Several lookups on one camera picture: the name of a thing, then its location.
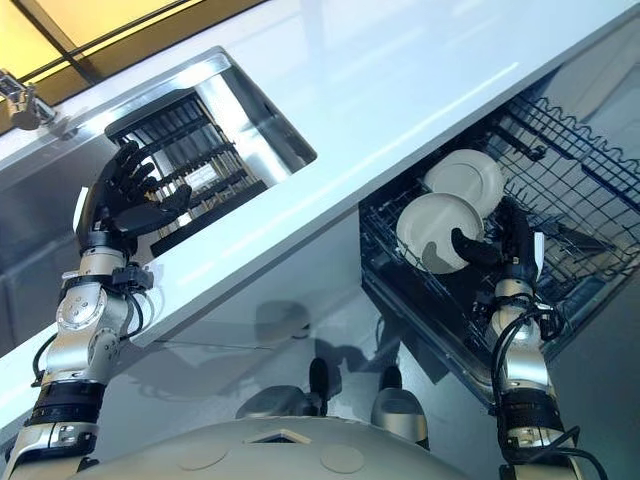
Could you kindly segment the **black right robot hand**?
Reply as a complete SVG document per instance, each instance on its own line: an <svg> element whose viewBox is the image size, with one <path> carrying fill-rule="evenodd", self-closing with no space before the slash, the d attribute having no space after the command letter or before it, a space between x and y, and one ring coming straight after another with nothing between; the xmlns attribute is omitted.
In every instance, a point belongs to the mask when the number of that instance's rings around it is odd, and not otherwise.
<svg viewBox="0 0 640 480"><path fill-rule="evenodd" d="M533 284L538 274L535 237L525 212L513 198L504 197L496 209L496 220L502 233L500 249L472 240L456 227L451 231L454 251L472 265L497 269L505 278Z"/></svg>

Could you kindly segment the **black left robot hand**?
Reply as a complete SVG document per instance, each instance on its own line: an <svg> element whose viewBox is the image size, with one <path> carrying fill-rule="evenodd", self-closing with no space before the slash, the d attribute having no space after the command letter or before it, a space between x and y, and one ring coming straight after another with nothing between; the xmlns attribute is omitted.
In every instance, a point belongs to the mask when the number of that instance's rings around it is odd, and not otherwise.
<svg viewBox="0 0 640 480"><path fill-rule="evenodd" d="M82 252L107 247L127 256L137 251L137 238L157 231L183 215L192 188L179 186L164 200L147 194L158 186L154 166L145 164L144 152L135 141L124 143L89 187L76 236Z"/></svg>

